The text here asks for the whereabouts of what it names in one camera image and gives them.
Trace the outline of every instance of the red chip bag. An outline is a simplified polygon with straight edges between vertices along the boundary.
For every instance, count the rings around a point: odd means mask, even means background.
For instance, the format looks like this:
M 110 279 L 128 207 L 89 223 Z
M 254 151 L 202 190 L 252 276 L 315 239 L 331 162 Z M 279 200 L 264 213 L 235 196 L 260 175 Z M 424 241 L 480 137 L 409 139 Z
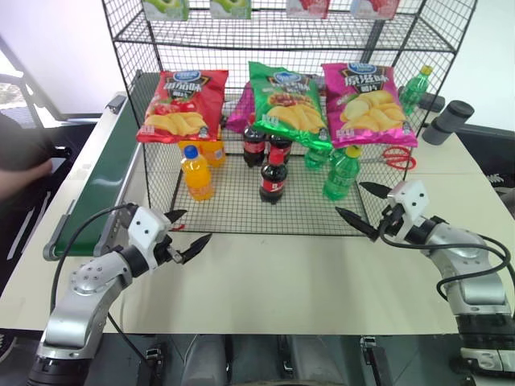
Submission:
M 139 142 L 216 141 L 228 71 L 161 71 Z

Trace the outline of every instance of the black cable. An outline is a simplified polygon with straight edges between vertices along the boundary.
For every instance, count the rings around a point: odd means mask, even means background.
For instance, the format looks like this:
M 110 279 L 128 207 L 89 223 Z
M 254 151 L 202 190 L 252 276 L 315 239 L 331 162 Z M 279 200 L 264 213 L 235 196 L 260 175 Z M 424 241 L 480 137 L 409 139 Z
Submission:
M 464 280 L 464 279 L 470 279 L 472 277 L 480 277 L 489 275 L 490 273 L 495 273 L 497 271 L 500 271 L 503 268 L 508 268 L 508 271 L 510 272 L 510 277 L 512 278 L 513 285 L 515 286 L 515 272 L 513 271 L 513 267 L 509 263 L 511 260 L 511 254 L 509 250 L 499 241 L 494 240 L 490 237 L 478 235 L 482 239 L 486 241 L 490 241 L 491 243 L 494 243 L 499 248 L 501 248 L 504 252 L 504 255 L 502 255 L 498 250 L 489 247 L 487 245 L 482 244 L 473 244 L 473 243 L 464 243 L 464 244 L 440 244 L 440 245 L 425 245 L 425 244 L 402 244 L 397 243 L 391 240 L 388 240 L 385 237 L 386 227 L 389 226 L 389 223 L 387 221 L 383 221 L 381 225 L 379 226 L 379 237 L 381 240 L 383 240 L 387 245 L 390 245 L 392 247 L 396 248 L 404 248 L 404 249 L 425 249 L 425 250 L 436 250 L 436 249 L 450 249 L 450 248 L 477 248 L 477 249 L 484 249 L 486 251 L 489 251 L 491 253 L 494 253 L 496 256 L 498 256 L 502 262 L 499 265 L 496 265 L 495 267 L 491 269 L 486 269 L 484 271 L 478 271 L 474 273 L 465 273 L 463 275 L 457 275 L 453 277 L 446 277 L 442 280 L 440 280 L 438 283 L 436 283 L 436 290 L 438 291 L 439 295 L 447 300 L 447 296 L 442 291 L 442 286 L 450 283 L 452 281 L 457 280 Z
M 76 231 L 72 234 L 72 237 L 70 237 L 69 242 L 66 244 L 66 247 L 64 248 L 63 253 L 61 254 L 59 258 L 59 263 L 57 263 L 56 271 L 54 272 L 54 279 L 51 284 L 51 294 L 50 294 L 50 313 L 56 308 L 56 296 L 57 296 L 57 286 L 59 284 L 59 276 L 61 274 L 61 269 L 63 268 L 64 259 L 69 254 L 70 249 L 72 249 L 73 243 L 75 243 L 75 240 L 80 235 L 84 229 L 90 225 L 94 220 L 96 220 L 98 217 L 101 217 L 107 213 L 110 213 L 112 211 L 117 211 L 118 209 L 123 209 L 124 207 L 132 206 L 132 203 L 124 203 L 122 205 L 117 205 L 114 207 L 108 207 L 106 209 L 103 209 L 99 211 L 98 213 L 95 213 L 93 216 L 89 217 L 80 227 L 76 229 Z
M 148 364 L 148 362 L 146 361 L 146 358 L 145 356 L 142 354 L 142 352 L 134 345 L 134 343 L 132 343 L 129 339 L 129 337 L 126 335 L 125 332 L 122 331 L 122 329 L 120 328 L 120 326 L 114 321 L 114 318 L 113 316 L 111 315 L 111 313 L 107 313 L 107 319 L 109 319 L 109 321 L 111 322 L 111 324 L 113 325 L 114 329 L 116 330 L 116 332 L 118 334 L 120 334 L 120 336 L 122 337 L 122 339 L 125 341 L 125 343 L 127 343 L 127 346 L 130 347 L 130 349 L 132 351 L 134 351 L 134 354 L 136 354 L 138 356 L 138 358 L 142 361 L 142 363 L 144 363 L 150 370 L 150 372 L 152 373 L 153 376 L 155 376 L 156 378 L 159 378 L 159 376 L 156 374 L 155 370 Z

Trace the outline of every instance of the red bottle label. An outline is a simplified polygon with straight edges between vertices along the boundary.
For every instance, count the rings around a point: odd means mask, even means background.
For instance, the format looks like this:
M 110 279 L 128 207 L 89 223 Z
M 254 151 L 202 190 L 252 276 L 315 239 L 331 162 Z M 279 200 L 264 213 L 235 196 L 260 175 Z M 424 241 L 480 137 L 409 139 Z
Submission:
M 269 191 L 270 193 L 277 193 L 284 188 L 284 181 L 280 183 L 272 183 L 271 181 L 266 181 L 262 178 L 261 186 L 263 189 Z
M 288 147 L 285 147 L 284 149 L 279 149 L 278 147 L 275 147 L 275 146 L 271 146 L 270 147 L 270 152 L 271 151 L 280 151 L 282 153 L 282 156 L 284 158 L 286 158 L 286 156 L 291 152 L 291 146 L 288 146 Z
M 265 143 L 244 142 L 243 148 L 245 149 L 245 151 L 248 151 L 249 153 L 261 153 L 265 149 Z

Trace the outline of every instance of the green soda bottle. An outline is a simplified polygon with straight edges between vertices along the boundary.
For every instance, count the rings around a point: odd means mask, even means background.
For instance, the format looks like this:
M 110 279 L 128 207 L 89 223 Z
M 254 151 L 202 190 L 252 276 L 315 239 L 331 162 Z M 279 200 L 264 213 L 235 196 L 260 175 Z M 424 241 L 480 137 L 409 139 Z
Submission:
M 399 95 L 399 100 L 406 115 L 411 115 L 417 103 L 422 99 L 429 86 L 429 75 L 433 72 L 430 66 L 422 66 L 420 73 L 408 81 Z
M 335 167 L 336 163 L 345 156 L 345 148 L 334 149 L 329 156 L 329 163 L 331 167 Z
M 356 181 L 356 176 L 360 173 L 361 148 L 350 146 L 345 149 L 345 156 L 331 168 L 328 179 L 323 185 L 323 194 L 335 201 L 344 199 L 350 187 Z
M 304 165 L 307 169 L 319 170 L 329 159 L 331 151 L 309 149 L 304 155 Z

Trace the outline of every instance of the green chip bag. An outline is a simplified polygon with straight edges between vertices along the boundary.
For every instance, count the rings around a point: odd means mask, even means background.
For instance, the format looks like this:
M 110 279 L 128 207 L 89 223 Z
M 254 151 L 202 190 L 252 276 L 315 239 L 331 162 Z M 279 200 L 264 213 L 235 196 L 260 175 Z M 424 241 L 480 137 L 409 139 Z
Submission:
M 313 79 L 257 62 L 249 62 L 249 71 L 256 105 L 254 128 L 315 150 L 332 149 Z

